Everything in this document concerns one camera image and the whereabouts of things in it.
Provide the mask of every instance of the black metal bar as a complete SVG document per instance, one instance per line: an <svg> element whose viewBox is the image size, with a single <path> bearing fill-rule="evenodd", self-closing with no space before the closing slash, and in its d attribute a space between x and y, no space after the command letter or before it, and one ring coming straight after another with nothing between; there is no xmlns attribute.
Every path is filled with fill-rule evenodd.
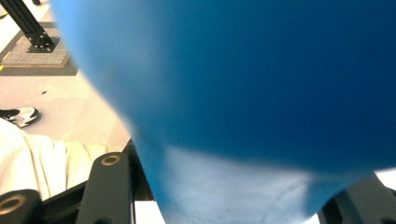
<svg viewBox="0 0 396 224"><path fill-rule="evenodd" d="M320 224L396 224L396 197L372 175L331 199Z"/></svg>
<svg viewBox="0 0 396 224"><path fill-rule="evenodd" d="M128 157L121 152L107 153L95 160L77 224L134 223L129 165Z"/></svg>
<svg viewBox="0 0 396 224"><path fill-rule="evenodd" d="M38 49L35 53L53 52L56 44L22 0L0 0L0 4L18 24L32 46Z"/></svg>
<svg viewBox="0 0 396 224"><path fill-rule="evenodd" d="M46 224L76 223L85 184L86 182L81 183L44 201L44 222Z"/></svg>

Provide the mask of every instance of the floor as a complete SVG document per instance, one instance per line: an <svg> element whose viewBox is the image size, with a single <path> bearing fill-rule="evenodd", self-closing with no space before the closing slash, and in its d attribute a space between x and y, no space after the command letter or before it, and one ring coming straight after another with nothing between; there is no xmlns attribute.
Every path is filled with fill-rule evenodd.
<svg viewBox="0 0 396 224"><path fill-rule="evenodd" d="M50 6L35 6L24 0L38 21L54 21ZM0 7L0 16L4 9ZM6 16L0 20L0 50L19 31ZM73 77L0 77L0 108L32 106L38 120L23 128L27 133L44 134L53 140L124 147L130 135L117 113L78 71ZM138 224L164 223L156 203L136 202Z"/></svg>

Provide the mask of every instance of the black and white sneaker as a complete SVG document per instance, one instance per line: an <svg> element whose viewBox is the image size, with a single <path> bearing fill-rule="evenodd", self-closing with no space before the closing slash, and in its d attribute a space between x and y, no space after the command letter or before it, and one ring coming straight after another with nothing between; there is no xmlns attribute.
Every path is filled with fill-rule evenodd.
<svg viewBox="0 0 396 224"><path fill-rule="evenodd" d="M31 124L37 116L38 110L33 107L0 110L0 118L15 124L20 128Z"/></svg>

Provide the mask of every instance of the white cloth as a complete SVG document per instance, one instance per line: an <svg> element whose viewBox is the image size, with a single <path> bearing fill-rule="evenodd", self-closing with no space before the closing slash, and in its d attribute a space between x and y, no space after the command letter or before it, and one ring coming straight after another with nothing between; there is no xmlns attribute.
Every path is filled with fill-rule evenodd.
<svg viewBox="0 0 396 224"><path fill-rule="evenodd" d="M35 189L46 200L87 180L93 161L111 151L122 147L53 141L0 119L0 195Z"/></svg>

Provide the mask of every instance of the blue cloth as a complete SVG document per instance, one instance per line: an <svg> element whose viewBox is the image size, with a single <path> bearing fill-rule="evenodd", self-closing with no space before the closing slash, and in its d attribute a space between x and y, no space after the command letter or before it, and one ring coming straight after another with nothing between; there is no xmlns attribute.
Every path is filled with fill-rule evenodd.
<svg viewBox="0 0 396 224"><path fill-rule="evenodd" d="M167 223L299 223L396 163L393 0L52 6Z"/></svg>

